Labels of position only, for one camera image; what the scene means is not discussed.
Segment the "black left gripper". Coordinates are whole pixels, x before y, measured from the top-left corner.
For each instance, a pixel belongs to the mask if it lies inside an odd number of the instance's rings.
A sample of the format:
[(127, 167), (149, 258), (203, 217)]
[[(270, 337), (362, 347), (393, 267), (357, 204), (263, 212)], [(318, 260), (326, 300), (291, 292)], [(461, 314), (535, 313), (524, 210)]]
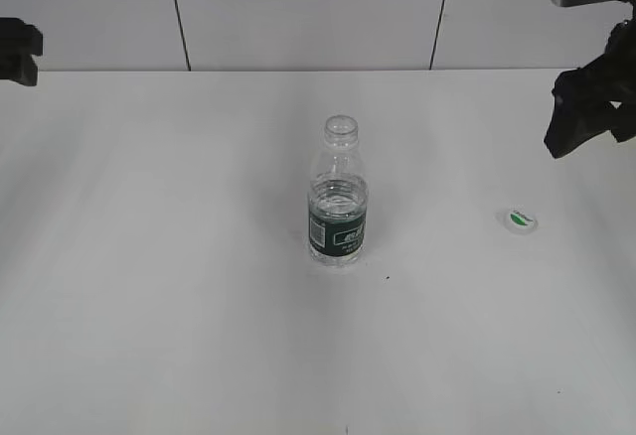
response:
[(38, 66), (34, 57), (41, 57), (44, 38), (34, 25), (19, 18), (2, 17), (1, 23), (1, 79), (33, 87), (38, 82)]

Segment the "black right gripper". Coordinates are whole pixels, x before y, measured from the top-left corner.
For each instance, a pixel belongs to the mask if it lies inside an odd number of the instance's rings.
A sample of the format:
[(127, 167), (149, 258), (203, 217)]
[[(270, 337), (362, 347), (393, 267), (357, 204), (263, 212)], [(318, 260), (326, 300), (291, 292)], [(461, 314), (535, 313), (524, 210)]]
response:
[(554, 109), (544, 144), (555, 159), (605, 132), (635, 137), (635, 15), (616, 25), (601, 56), (562, 72), (552, 90)]

